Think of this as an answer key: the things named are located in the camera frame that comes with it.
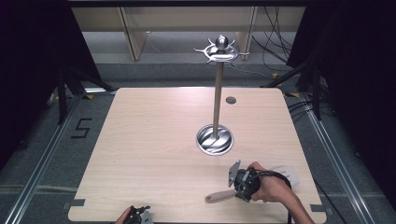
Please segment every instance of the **metal bracket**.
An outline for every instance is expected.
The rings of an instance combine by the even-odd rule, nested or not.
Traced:
[[[149,214],[149,210],[146,209],[145,212],[142,215],[142,221],[140,224],[154,224],[151,219],[151,215]]]
[[[233,182],[236,179],[236,175],[238,174],[239,165],[241,164],[241,160],[237,160],[235,164],[228,169],[228,187],[233,185]]]

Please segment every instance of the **black cable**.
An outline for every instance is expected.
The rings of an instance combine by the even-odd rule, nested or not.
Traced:
[[[271,26],[273,27],[273,30],[272,30],[272,32],[271,32],[270,37],[272,36],[272,33],[275,32],[275,34],[276,34],[277,37],[279,38],[279,41],[280,41],[280,43],[281,43],[281,45],[282,45],[282,50],[283,50],[283,52],[284,52],[284,54],[285,54],[285,57],[288,59],[288,58],[289,58],[289,53],[285,50],[286,46],[285,46],[285,44],[283,43],[283,41],[286,41],[286,40],[281,36],[281,34],[280,34],[280,29],[279,29],[279,19],[278,19],[279,7],[276,7],[276,8],[275,8],[275,10],[276,10],[276,20],[275,20],[275,22],[273,22],[273,21],[271,20],[271,17],[270,17],[270,15],[268,14],[268,11],[267,11],[267,8],[266,8],[266,7],[264,7],[264,10],[265,10],[265,13],[267,14],[268,20],[269,20],[270,23],[271,23]]]
[[[332,205],[332,208],[334,209],[334,211],[337,213],[337,215],[341,218],[341,220],[343,220],[343,222],[345,224],[347,224],[347,221],[344,219],[344,217],[341,215],[340,211],[338,211],[337,207],[335,207],[334,203],[332,202],[332,200],[330,199],[329,195],[327,195],[326,191],[323,190],[323,188],[320,186],[320,184],[318,183],[318,181],[314,178],[314,182],[315,184],[318,186],[318,188],[322,191],[323,195],[326,197],[326,199],[329,201],[329,203]]]
[[[268,36],[268,34],[266,33],[266,32],[264,32],[264,35],[265,35],[265,37],[267,37],[267,39],[270,39],[270,37]],[[278,45],[276,42],[274,42],[272,39],[270,39],[270,42],[273,44],[273,45],[275,45],[275,46],[277,46],[277,47],[279,47],[279,48],[283,48],[282,46],[280,46],[280,45]]]
[[[254,35],[251,37],[262,49],[268,51],[269,53],[271,53],[274,57],[278,58],[280,61],[282,61],[283,63],[287,63],[288,61],[286,61],[285,59],[283,59],[282,57],[280,57],[279,55],[277,55],[275,52],[271,51],[270,49],[268,49],[267,47],[265,47],[263,44],[261,44],[255,37]]]

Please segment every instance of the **wire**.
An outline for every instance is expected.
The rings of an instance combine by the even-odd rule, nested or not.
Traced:
[[[337,215],[341,218],[341,220],[343,220],[343,222],[345,224],[347,224],[347,221],[344,219],[344,217],[341,215],[340,211],[338,211],[337,207],[334,205],[334,203],[332,202],[332,200],[330,199],[329,195],[327,195],[326,191],[323,190],[323,188],[320,186],[320,184],[318,183],[318,181],[314,179],[315,184],[318,186],[318,188],[322,191],[323,195],[326,197],[326,199],[329,201],[329,203],[332,205],[332,208],[334,209],[334,211],[337,213]]]
[[[276,20],[275,20],[275,22],[272,21],[272,19],[271,19],[269,13],[268,13],[266,7],[264,7],[264,10],[265,10],[265,13],[266,13],[266,15],[267,15],[268,20],[269,20],[270,23],[271,23],[271,26],[273,27],[273,30],[272,30],[272,32],[271,32],[271,34],[270,34],[270,37],[272,36],[273,33],[275,33],[275,34],[277,35],[277,37],[278,37],[278,39],[279,39],[279,41],[280,41],[280,43],[281,43],[283,52],[285,53],[285,56],[286,56],[286,58],[288,59],[288,58],[289,58],[289,53],[288,53],[288,51],[286,50],[286,46],[285,46],[285,44],[284,44],[284,41],[286,41],[286,40],[285,40],[285,39],[282,37],[282,35],[280,34],[280,29],[279,29],[279,19],[278,19],[279,7],[275,7],[275,10],[276,10]]]

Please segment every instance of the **person's arm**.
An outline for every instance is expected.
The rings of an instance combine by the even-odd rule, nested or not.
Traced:
[[[265,169],[256,161],[251,163],[249,167],[253,167],[258,171]],[[303,204],[297,195],[286,185],[285,181],[275,177],[260,177],[260,189],[251,195],[253,201],[262,200],[263,202],[282,203],[290,212],[297,224],[312,224],[314,221],[308,215]]]

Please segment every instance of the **metal base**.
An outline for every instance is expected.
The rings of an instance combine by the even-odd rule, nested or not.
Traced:
[[[197,146],[210,156],[221,156],[233,147],[233,134],[226,127],[219,125],[218,136],[213,136],[213,124],[206,125],[197,134]]]

